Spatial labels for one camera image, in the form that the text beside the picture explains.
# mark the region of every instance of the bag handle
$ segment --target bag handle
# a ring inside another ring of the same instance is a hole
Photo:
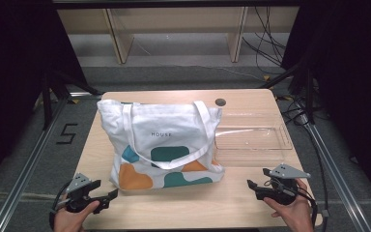
[[[195,101],[194,105],[197,107],[200,119],[204,125],[204,130],[206,132],[207,141],[210,141],[210,138],[214,137],[214,128],[213,125],[210,123],[211,116],[207,106],[204,105],[202,101]],[[154,165],[160,167],[161,169],[173,169],[182,165],[185,165],[191,161],[197,160],[202,157],[210,148],[210,144],[207,143],[205,146],[200,148],[199,150],[190,153],[184,157],[173,159],[171,161],[152,161],[150,159],[145,158],[142,154],[139,154],[135,148],[135,141],[134,141],[134,133],[132,129],[132,121],[131,121],[131,110],[132,104],[124,104],[123,105],[123,125],[124,129],[128,138],[128,144],[130,145],[133,152],[135,152],[139,157],[142,159],[153,163]]]

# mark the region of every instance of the green shape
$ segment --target green shape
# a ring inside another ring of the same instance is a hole
[[[185,179],[182,172],[172,172],[164,177],[164,188],[169,187],[180,187],[180,186],[191,186],[198,184],[212,183],[213,180],[209,177],[203,177],[195,181],[188,181]]]
[[[131,150],[130,146],[127,146],[122,154],[122,157],[130,163],[134,163],[140,160],[140,157],[133,150]]]
[[[180,147],[156,147],[151,151],[152,161],[171,161],[189,154],[185,146]]]

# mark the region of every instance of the white tote bag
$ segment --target white tote bag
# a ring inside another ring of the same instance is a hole
[[[110,181],[119,189],[161,189],[218,182],[213,155],[220,108],[193,104],[98,102],[114,147]]]

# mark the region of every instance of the transparent plastic container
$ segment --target transparent plastic container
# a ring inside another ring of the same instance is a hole
[[[215,131],[215,159],[219,162],[284,161],[292,150],[279,114],[227,114]]]

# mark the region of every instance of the table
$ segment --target table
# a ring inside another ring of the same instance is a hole
[[[257,121],[261,122],[266,122],[267,118],[270,118],[269,122],[282,130],[281,134],[286,132],[270,90],[110,92],[105,93],[102,98],[142,103],[191,103],[201,100],[208,107],[218,107],[215,100],[224,99],[226,100],[226,104],[222,106],[224,120],[221,120],[219,129],[230,128],[232,118],[237,115],[259,118]],[[226,171],[218,183],[119,191],[119,196],[111,201],[110,208],[98,215],[89,215],[84,227],[126,230],[285,226],[281,218],[271,217],[272,209],[264,202],[256,200],[254,192],[246,184],[246,180],[250,179],[260,186],[263,185],[269,178],[263,175],[262,168],[273,169],[282,161],[302,169],[289,133],[286,132],[284,136],[286,140],[279,150],[275,150],[277,153],[270,152],[272,156],[270,160],[261,156],[247,159],[237,156],[237,159],[227,159],[227,154],[223,154],[224,156],[217,161],[225,166]],[[259,146],[264,149],[255,152],[266,153],[268,146],[274,145],[265,141]],[[92,191],[91,196],[105,195],[115,189],[108,181],[112,161],[113,147],[101,128],[100,115],[97,113],[76,168],[76,172],[92,180],[101,180],[100,188]],[[320,223],[321,219],[318,217],[317,224]]]

